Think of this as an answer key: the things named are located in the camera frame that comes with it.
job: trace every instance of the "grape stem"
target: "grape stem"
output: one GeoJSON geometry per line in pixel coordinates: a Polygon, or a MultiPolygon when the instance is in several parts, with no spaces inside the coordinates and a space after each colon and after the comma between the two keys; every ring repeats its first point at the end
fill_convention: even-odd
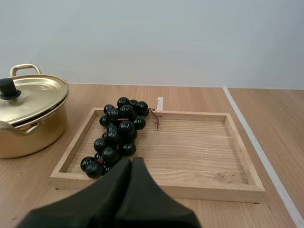
{"type": "Polygon", "coordinates": [[[102,158],[98,158],[97,161],[98,161],[100,164],[104,163],[104,160],[103,160],[102,158]]]}
{"type": "Polygon", "coordinates": [[[160,125],[160,120],[158,117],[162,117],[162,115],[156,116],[155,113],[153,111],[155,111],[155,108],[149,108],[149,111],[155,116],[155,118],[157,119],[157,122],[155,122],[155,124],[157,125],[157,130],[158,130],[158,126],[160,125]]]}

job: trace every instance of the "lid knob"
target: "lid knob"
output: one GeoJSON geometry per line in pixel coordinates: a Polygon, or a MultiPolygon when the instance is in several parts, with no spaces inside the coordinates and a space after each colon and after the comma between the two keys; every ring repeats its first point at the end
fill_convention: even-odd
{"type": "Polygon", "coordinates": [[[13,79],[0,79],[0,98],[3,100],[11,100],[20,96],[21,91],[17,90],[13,79]]]}

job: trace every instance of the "wooden tray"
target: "wooden tray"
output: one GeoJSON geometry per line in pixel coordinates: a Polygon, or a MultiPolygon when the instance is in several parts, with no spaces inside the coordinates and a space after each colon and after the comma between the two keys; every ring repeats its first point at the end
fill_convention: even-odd
{"type": "MultiPolygon", "coordinates": [[[[258,203],[262,182],[229,114],[155,111],[138,132],[135,156],[141,156],[156,183],[171,197],[258,203]]],[[[80,161],[94,156],[93,143],[105,128],[103,108],[93,108],[51,179],[56,189],[81,190],[92,184],[80,161]]]]}

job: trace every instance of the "white strip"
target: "white strip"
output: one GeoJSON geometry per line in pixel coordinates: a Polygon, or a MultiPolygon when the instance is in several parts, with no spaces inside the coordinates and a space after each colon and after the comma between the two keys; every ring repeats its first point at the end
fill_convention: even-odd
{"type": "Polygon", "coordinates": [[[304,220],[299,213],[298,209],[296,208],[294,202],[291,200],[290,196],[288,195],[286,189],[284,188],[282,182],[280,181],[278,175],[276,174],[276,171],[271,166],[267,156],[265,155],[262,147],[258,143],[255,135],[253,134],[252,130],[250,129],[249,125],[247,124],[245,118],[243,117],[241,111],[239,110],[237,104],[233,100],[229,90],[227,87],[223,88],[228,100],[230,101],[231,106],[233,107],[235,113],[237,114],[237,117],[239,118],[241,124],[243,125],[243,128],[245,129],[249,139],[251,140],[252,145],[254,146],[261,162],[263,163],[271,181],[273,182],[277,192],[279,193],[280,197],[283,200],[283,203],[285,204],[291,218],[293,219],[296,227],[298,228],[304,228],[304,220]]]}
{"type": "Polygon", "coordinates": [[[163,110],[163,97],[160,96],[157,99],[157,110],[163,110]]]}

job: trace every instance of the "small white tag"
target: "small white tag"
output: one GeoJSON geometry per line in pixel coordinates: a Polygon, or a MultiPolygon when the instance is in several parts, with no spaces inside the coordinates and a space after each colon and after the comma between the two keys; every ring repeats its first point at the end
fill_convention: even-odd
{"type": "Polygon", "coordinates": [[[157,110],[163,110],[163,97],[160,96],[157,99],[157,110]]]}

